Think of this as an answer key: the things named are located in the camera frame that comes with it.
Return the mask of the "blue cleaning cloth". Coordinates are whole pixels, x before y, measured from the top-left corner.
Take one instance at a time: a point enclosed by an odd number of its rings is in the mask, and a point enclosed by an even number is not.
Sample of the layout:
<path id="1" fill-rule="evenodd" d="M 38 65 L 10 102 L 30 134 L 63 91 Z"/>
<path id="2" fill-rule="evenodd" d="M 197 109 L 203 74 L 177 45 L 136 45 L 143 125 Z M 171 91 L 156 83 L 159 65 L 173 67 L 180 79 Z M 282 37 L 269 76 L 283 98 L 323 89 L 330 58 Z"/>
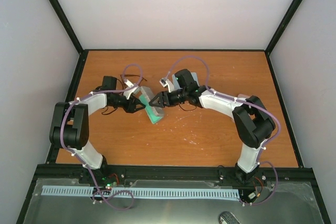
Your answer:
<path id="1" fill-rule="evenodd" d="M 198 77 L 197 77 L 197 73 L 196 72 L 191 72 L 191 75 L 194 79 L 194 81 L 197 82 L 197 84 L 199 85 L 199 82 L 198 82 Z M 177 89 L 181 89 L 178 81 L 177 81 L 177 78 L 175 76 L 175 74 L 172 75 L 172 81 L 173 81 L 173 85 L 174 85 L 174 88 L 177 90 Z"/>

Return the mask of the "pink glasses case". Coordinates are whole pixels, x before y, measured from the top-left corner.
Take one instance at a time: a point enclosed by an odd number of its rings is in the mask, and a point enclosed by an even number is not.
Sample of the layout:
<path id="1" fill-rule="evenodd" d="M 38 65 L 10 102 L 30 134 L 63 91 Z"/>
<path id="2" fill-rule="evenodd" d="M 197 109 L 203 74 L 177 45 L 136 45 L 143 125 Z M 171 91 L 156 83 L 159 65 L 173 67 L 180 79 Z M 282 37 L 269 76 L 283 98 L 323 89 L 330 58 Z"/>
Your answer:
<path id="1" fill-rule="evenodd" d="M 245 95 L 245 94 L 239 94 L 238 96 L 237 96 L 237 99 L 239 99 L 239 100 L 246 100 L 246 99 L 248 99 L 249 98 L 249 96 L 248 95 Z"/>

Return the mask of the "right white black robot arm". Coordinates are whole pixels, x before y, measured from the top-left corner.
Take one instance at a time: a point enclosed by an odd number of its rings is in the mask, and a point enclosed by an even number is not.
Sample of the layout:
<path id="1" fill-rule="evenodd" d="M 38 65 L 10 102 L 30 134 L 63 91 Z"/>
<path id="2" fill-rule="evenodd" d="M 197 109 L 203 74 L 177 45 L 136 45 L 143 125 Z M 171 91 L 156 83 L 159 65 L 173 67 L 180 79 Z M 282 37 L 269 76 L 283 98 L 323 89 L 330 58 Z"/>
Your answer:
<path id="1" fill-rule="evenodd" d="M 239 183 L 247 183 L 260 165 L 261 152 L 279 129 L 279 121 L 266 110 L 260 98 L 233 97 L 222 94 L 208 86 L 201 86 L 191 72 L 182 69 L 175 73 L 177 87 L 168 79 L 160 83 L 166 88 L 149 101 L 152 107 L 165 108 L 188 102 L 199 108 L 211 109 L 233 119 L 238 136 L 242 141 L 240 157 L 235 165 L 235 176 Z"/>

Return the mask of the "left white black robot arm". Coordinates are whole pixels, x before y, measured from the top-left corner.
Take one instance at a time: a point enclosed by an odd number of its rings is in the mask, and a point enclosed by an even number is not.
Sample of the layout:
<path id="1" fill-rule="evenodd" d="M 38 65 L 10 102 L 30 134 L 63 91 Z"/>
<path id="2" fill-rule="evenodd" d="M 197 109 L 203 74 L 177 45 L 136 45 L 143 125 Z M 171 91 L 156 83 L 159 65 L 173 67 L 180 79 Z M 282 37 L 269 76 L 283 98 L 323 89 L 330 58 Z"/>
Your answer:
<path id="1" fill-rule="evenodd" d="M 135 113 L 145 105 L 134 95 L 140 91 L 139 85 L 124 79 L 126 89 L 117 90 L 117 78 L 104 76 L 102 85 L 87 96 L 71 102 L 58 102 L 52 117 L 49 140 L 58 148 L 63 148 L 91 170 L 91 178 L 97 183 L 108 180 L 107 160 L 89 141 L 89 116 L 100 109 L 122 108 L 126 113 Z"/>

